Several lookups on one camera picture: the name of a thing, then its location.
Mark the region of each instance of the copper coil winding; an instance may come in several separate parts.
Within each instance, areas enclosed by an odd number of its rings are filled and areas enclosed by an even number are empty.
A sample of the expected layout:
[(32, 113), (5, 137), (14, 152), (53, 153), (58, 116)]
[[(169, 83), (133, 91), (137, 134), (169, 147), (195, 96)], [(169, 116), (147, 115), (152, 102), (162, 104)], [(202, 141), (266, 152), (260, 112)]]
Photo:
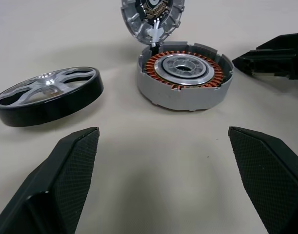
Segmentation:
[[(207, 61), (214, 68), (215, 75), (209, 82), (207, 82), (206, 84), (201, 84), (201, 85), (183, 86), (183, 85), (178, 85), (178, 84), (169, 82), (169, 81), (163, 79), (162, 77), (160, 77), (155, 72), (155, 69), (154, 69), (155, 62), (159, 58), (161, 58), (163, 56), (166, 56), (166, 55), (169, 55), (169, 54), (189, 54), (189, 55), (197, 56), (197, 57)], [(150, 77), (156, 79), (157, 81), (159, 81), (161, 83), (170, 85), (170, 86), (172, 86), (172, 89), (177, 89), (177, 90), (181, 90), (182, 88), (196, 88), (196, 87), (198, 87), (198, 88), (213, 88), (213, 87), (219, 87), (223, 82), (222, 68), (216, 62), (214, 62), (212, 59), (210, 59), (206, 56), (196, 54), (196, 53), (186, 52), (186, 51), (165, 51), (165, 52), (159, 53), (157, 55), (154, 55), (147, 62), (146, 66), (145, 66), (145, 71)]]

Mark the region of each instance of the white table surface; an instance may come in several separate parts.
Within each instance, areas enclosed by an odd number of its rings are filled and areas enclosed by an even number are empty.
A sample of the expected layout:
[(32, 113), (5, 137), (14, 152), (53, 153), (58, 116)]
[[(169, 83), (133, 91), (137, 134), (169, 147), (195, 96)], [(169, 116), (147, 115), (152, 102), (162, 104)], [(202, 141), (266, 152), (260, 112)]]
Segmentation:
[[(181, 22), (169, 40), (205, 44), (234, 59), (297, 33), (298, 0), (187, 0)], [(263, 131), (298, 155), (298, 82), (235, 71), (220, 105), (172, 112), (137, 90), (143, 47), (125, 27), (120, 0), (0, 0), (0, 92), (74, 66), (100, 69), (105, 86), (96, 102), (66, 118), (28, 128), (0, 121), (0, 213), (60, 138), (99, 126), (78, 234), (266, 234), (227, 132)]]

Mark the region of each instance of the silver wheel rim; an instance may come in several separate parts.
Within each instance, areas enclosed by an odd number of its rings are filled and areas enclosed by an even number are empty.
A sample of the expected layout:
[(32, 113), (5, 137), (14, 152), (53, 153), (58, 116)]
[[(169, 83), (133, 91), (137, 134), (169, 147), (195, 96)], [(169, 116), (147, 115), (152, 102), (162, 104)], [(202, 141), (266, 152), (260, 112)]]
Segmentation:
[(205, 84), (215, 76), (207, 61), (188, 54), (163, 56), (155, 62), (154, 69), (163, 79), (180, 85)]
[[(91, 79), (97, 71), (90, 67), (76, 67), (58, 70), (23, 81), (0, 94), (0, 107), (13, 108), (48, 101), (79, 89)], [(3, 100), (14, 95), (22, 95), (11, 104)]]

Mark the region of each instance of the wheel spoke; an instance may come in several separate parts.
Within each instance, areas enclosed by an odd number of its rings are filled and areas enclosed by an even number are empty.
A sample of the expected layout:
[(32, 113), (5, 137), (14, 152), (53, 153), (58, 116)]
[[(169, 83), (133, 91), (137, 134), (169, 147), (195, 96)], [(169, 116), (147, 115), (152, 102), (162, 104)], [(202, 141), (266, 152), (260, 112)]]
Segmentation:
[(14, 90), (12, 90), (12, 91), (10, 91), (8, 93), (2, 93), (2, 94), (0, 94), (0, 99), (8, 98), (8, 97), (11, 97), (11, 96), (13, 96), (13, 95), (15, 95), (17, 93), (20, 93), (20, 92), (24, 92), (26, 90), (33, 89), (34, 86), (35, 86), (34, 83), (32, 83), (32, 84), (29, 84), (29, 85), (18, 87), (18, 88), (14, 89)]
[(64, 83), (68, 80), (74, 79), (74, 78), (89, 78), (90, 76), (95, 75), (96, 72), (95, 71), (91, 71), (91, 72), (86, 72), (86, 73), (74, 73), (74, 74), (70, 74), (70, 75), (60, 75), (58, 74), (57, 76), (57, 81), (59, 81), (60, 83)]
[(74, 71), (80, 71), (80, 69), (79, 68), (72, 68), (72, 69), (67, 69), (67, 70), (60, 71), (60, 72), (57, 73), (57, 77), (64, 76), (65, 74), (68, 74), (68, 73), (74, 72)]
[(40, 87), (35, 87), (35, 88), (32, 88), (31, 90), (27, 91), (26, 93), (24, 93), (20, 98), (19, 100), (17, 100), (16, 102), (8, 105), (9, 107), (12, 107), (12, 106), (18, 106), (18, 105), (22, 105), (22, 104), (25, 104), (30, 98), (31, 96), (33, 96), (34, 94), (37, 94), (39, 92), (42, 91), (42, 88)]
[(61, 82), (56, 82), (54, 84), (54, 86), (59, 89), (60, 91), (67, 93), (70, 92), (72, 90), (74, 90), (74, 88), (69, 87), (67, 84), (61, 83)]

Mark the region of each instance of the textured black plastic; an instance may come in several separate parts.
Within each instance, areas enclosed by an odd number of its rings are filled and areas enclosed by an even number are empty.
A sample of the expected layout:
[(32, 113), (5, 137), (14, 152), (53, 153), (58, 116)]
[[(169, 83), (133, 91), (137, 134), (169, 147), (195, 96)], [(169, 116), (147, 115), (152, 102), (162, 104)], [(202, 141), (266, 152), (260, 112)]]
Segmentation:
[(98, 133), (93, 132), (74, 146), (52, 187), (66, 232), (75, 232), (90, 188)]
[(98, 128), (89, 128), (61, 139), (0, 214), (0, 234), (74, 234), (98, 138)]
[(233, 60), (240, 71), (298, 79), (298, 33), (280, 35)]
[(22, 107), (0, 107), (0, 119), (11, 127), (26, 127), (51, 122), (71, 115), (94, 102), (103, 92), (100, 73), (65, 95)]
[(270, 234), (298, 234), (298, 157), (280, 139), (237, 127), (229, 137), (239, 172)]

